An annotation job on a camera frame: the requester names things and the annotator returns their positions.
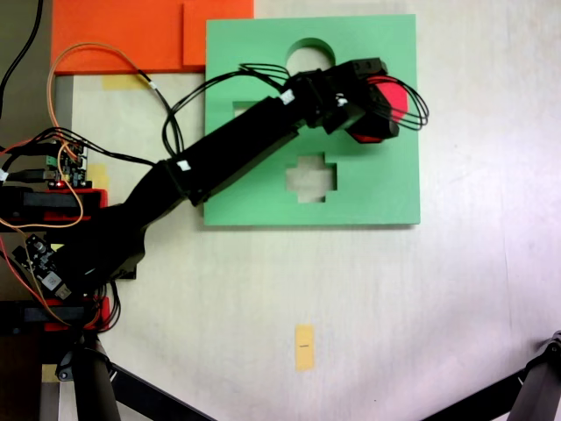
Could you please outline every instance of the cross-shaped hole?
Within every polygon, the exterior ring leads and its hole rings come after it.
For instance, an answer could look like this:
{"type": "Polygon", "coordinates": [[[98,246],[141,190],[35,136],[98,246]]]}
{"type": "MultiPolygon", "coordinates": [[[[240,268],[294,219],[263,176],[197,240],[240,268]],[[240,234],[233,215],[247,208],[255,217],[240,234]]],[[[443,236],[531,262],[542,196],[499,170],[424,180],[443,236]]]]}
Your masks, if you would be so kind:
{"type": "Polygon", "coordinates": [[[326,164],[325,155],[299,156],[298,166],[287,169],[287,190],[298,203],[324,203],[328,191],[337,190],[337,166],[326,164]]]}

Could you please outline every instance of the white table surface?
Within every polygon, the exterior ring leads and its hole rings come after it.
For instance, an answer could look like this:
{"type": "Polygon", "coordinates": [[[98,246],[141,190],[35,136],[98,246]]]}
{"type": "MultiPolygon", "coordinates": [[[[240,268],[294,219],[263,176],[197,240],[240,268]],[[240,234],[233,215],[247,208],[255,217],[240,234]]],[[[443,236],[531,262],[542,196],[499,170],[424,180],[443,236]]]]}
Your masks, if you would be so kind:
{"type": "MultiPolygon", "coordinates": [[[[422,223],[205,228],[185,203],[146,235],[113,361],[220,421],[418,420],[524,366],[561,328],[561,3],[256,0],[256,18],[414,13],[422,223]],[[295,371],[295,326],[316,367],[295,371]]],[[[156,75],[170,101],[201,75],[156,75]]],[[[73,129],[164,158],[148,91],[75,78],[73,129]]],[[[202,98],[181,114],[202,136],[202,98]]],[[[105,159],[110,200],[146,171],[105,159]]],[[[72,419],[72,385],[61,418],[72,419]]]]}

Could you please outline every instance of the white label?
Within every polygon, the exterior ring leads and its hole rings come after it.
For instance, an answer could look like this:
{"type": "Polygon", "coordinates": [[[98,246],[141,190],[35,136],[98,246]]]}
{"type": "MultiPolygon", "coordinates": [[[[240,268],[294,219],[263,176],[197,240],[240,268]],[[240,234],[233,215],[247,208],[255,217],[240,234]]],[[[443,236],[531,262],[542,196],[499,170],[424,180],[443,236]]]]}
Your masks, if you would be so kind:
{"type": "Polygon", "coordinates": [[[187,160],[178,161],[177,166],[181,168],[181,171],[189,171],[191,169],[191,166],[189,165],[187,160]]]}
{"type": "Polygon", "coordinates": [[[62,282],[62,280],[54,272],[49,272],[49,275],[45,276],[45,278],[43,278],[43,281],[41,282],[43,282],[43,285],[45,285],[47,288],[49,288],[52,291],[59,285],[59,283],[62,282]]]}
{"type": "Polygon", "coordinates": [[[295,93],[291,89],[285,90],[282,94],[280,94],[279,98],[281,99],[282,103],[287,105],[288,103],[292,103],[295,100],[295,93]]]}
{"type": "Polygon", "coordinates": [[[64,300],[67,296],[72,294],[72,291],[68,289],[66,283],[63,283],[62,286],[59,288],[59,290],[56,291],[54,294],[58,296],[61,300],[64,300]]]}

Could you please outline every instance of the circular hole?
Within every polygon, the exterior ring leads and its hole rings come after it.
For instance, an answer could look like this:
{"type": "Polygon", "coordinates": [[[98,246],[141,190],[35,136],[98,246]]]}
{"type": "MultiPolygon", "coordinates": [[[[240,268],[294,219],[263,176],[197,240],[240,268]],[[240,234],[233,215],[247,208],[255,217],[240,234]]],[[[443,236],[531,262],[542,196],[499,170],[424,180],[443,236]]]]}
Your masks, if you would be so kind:
{"type": "Polygon", "coordinates": [[[335,54],[330,46],[317,38],[306,38],[294,43],[288,50],[287,69],[291,75],[335,65],[335,54]]]}

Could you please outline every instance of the circuit board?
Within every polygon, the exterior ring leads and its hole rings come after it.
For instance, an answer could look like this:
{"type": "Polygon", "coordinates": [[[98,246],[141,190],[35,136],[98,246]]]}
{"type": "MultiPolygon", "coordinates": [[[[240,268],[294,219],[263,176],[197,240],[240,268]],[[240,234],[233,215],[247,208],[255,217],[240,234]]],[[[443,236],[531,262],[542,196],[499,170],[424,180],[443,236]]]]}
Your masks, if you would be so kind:
{"type": "Polygon", "coordinates": [[[76,154],[73,160],[66,151],[60,155],[60,168],[64,174],[64,178],[60,175],[56,156],[46,157],[46,166],[48,170],[54,171],[54,177],[47,184],[50,190],[67,189],[68,182],[74,189],[91,189],[92,183],[86,179],[86,162],[87,157],[84,153],[83,146],[72,145],[70,150],[76,154]]]}
{"type": "Polygon", "coordinates": [[[25,249],[19,246],[13,252],[16,262],[26,270],[30,272],[32,270],[35,278],[43,284],[46,290],[62,300],[68,298],[71,291],[57,275],[57,268],[53,263],[52,257],[55,251],[43,239],[40,239],[35,234],[27,238],[25,243],[30,259],[27,260],[25,249]]]}

